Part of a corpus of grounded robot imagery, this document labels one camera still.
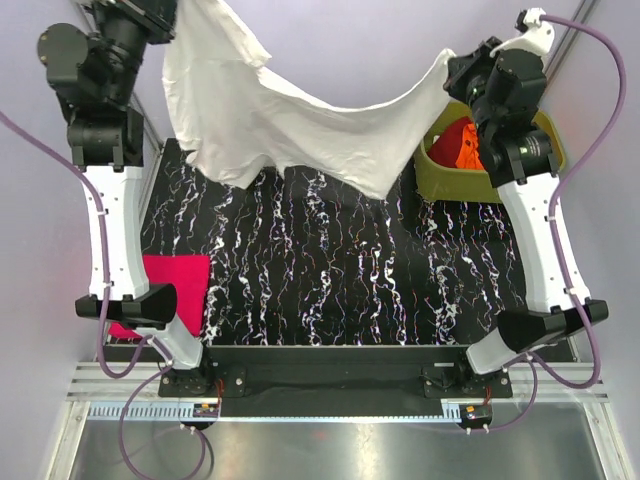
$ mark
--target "pink towel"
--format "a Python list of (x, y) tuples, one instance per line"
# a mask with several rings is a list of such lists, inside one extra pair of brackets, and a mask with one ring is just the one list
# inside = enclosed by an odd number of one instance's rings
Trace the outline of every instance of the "pink towel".
[[(149, 282), (175, 285), (178, 292), (178, 315), (194, 337), (200, 335), (204, 300), (209, 286), (209, 257), (144, 255), (143, 261)], [(132, 330), (117, 323), (111, 325), (109, 334), (116, 338), (140, 338)]]

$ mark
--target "black marble-patterned surface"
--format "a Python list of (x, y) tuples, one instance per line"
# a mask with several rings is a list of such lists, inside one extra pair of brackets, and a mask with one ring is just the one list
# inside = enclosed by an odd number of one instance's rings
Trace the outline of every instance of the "black marble-patterned surface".
[(207, 344), (471, 343), (524, 303), (505, 210), (422, 200), (408, 164), (386, 201), (305, 167), (248, 190), (207, 180), (170, 142), (145, 253), (205, 254)]

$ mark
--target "red cloth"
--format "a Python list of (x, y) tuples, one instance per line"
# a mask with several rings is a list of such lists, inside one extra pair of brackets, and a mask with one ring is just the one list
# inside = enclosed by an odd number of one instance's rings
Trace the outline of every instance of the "red cloth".
[[(209, 286), (210, 262), (207, 255), (166, 257), (144, 255), (144, 269), (151, 283), (172, 283), (178, 292), (178, 315), (191, 335), (200, 335), (204, 300)], [(116, 338), (140, 338), (137, 333), (111, 325), (109, 333)]]
[(462, 150), (464, 127), (470, 123), (469, 117), (462, 117), (449, 125), (427, 152), (429, 158), (443, 167), (457, 168), (456, 161)]

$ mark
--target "green bin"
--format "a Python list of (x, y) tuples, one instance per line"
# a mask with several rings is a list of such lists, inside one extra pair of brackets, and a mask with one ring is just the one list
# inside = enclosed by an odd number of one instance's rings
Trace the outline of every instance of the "green bin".
[[(451, 102), (431, 126), (413, 155), (416, 168), (418, 192), (425, 200), (455, 200), (460, 202), (502, 203), (498, 192), (491, 186), (489, 175), (481, 170), (464, 170), (438, 165), (429, 158), (427, 152), (433, 144), (433, 137), (442, 135), (453, 122), (464, 116), (471, 117), (471, 110), (460, 102)], [(538, 112), (534, 122), (551, 137), (553, 151), (558, 157), (560, 168), (565, 165), (565, 153), (551, 119)]]

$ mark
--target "gray wall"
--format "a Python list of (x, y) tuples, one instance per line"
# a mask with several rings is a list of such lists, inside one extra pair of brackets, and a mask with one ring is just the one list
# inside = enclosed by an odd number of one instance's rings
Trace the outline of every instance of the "gray wall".
[[(80, 24), (67, 0), (0, 2), (0, 109), (68, 156), (36, 55), (56, 22)], [(88, 219), (69, 173), (2, 126), (0, 146), (1, 476), (40, 480), (75, 365), (95, 352), (96, 323), (73, 307), (89, 282)]]
[[(638, 272), (638, 137), (640, 124), (640, 56), (634, 35), (640, 19), (637, 0), (600, 2), (590, 25), (620, 48), (628, 70), (629, 92), (619, 123), (576, 177), (563, 199), (574, 251), (591, 293), (609, 302), (611, 318), (597, 327), (603, 377), (627, 450), (640, 474), (640, 318)], [(608, 120), (617, 97), (617, 73), (608, 51), (595, 40), (580, 38), (545, 99), (570, 160), (575, 161)]]

